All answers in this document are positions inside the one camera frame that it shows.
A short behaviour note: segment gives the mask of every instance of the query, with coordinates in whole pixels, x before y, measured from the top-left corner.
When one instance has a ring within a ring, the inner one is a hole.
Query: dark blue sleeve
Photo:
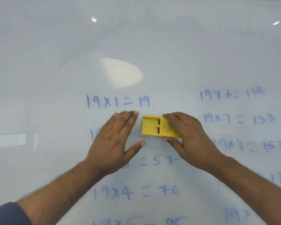
[[[31,225],[30,219],[15,202],[0,206],[0,225]]]

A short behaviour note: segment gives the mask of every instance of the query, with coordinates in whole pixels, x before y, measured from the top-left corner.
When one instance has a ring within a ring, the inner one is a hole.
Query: whiteboard
[[[60,225],[264,224],[140,128],[143,115],[188,113],[281,186],[281,2],[0,0],[0,205],[83,160],[124,109],[140,112],[126,146],[146,145]]]

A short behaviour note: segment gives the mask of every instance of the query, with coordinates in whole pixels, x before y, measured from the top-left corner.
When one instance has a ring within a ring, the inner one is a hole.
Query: hand holding yellow eraser
[[[141,133],[143,135],[152,136],[170,136],[181,138],[174,127],[164,117],[158,116],[143,116]]]

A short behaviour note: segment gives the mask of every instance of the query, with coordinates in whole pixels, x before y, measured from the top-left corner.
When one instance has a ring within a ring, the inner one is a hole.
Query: forearm
[[[268,225],[281,225],[281,188],[231,157],[208,171],[240,196]]]
[[[84,162],[35,193],[19,200],[18,205],[32,225],[54,225],[100,179]]]

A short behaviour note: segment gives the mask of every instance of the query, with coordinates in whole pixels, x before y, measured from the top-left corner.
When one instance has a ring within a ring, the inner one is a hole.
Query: hand
[[[138,112],[115,113],[101,128],[90,147],[85,162],[102,175],[116,172],[138,153],[146,143],[141,140],[125,151],[126,140],[134,126]]]
[[[170,143],[180,157],[190,165],[208,171],[226,157],[207,136],[198,119],[181,112],[162,116],[169,120],[180,134],[182,144],[173,137],[163,137],[162,139]]]

